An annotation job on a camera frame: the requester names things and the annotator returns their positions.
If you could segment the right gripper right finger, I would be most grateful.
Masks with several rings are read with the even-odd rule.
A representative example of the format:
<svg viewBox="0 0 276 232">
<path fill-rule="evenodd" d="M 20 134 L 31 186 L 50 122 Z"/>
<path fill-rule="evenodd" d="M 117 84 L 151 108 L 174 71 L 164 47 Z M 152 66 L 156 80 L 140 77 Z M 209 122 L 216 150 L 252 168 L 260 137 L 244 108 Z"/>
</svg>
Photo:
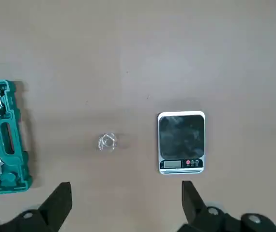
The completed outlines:
<svg viewBox="0 0 276 232">
<path fill-rule="evenodd" d="M 179 232 L 276 232 L 268 217 L 245 213 L 239 219 L 215 206 L 207 206 L 191 181 L 182 182 L 182 207 L 187 219 Z"/>
</svg>

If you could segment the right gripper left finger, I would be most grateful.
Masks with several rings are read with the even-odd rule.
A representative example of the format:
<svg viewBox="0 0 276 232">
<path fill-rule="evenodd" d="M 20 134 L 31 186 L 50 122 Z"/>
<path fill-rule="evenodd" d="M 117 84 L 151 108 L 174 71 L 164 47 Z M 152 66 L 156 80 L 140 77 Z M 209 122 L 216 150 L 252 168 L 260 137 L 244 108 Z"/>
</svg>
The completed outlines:
<svg viewBox="0 0 276 232">
<path fill-rule="evenodd" d="M 0 232 L 57 232 L 72 210 L 72 186 L 60 183 L 38 209 L 26 210 L 0 224 Z"/>
</svg>

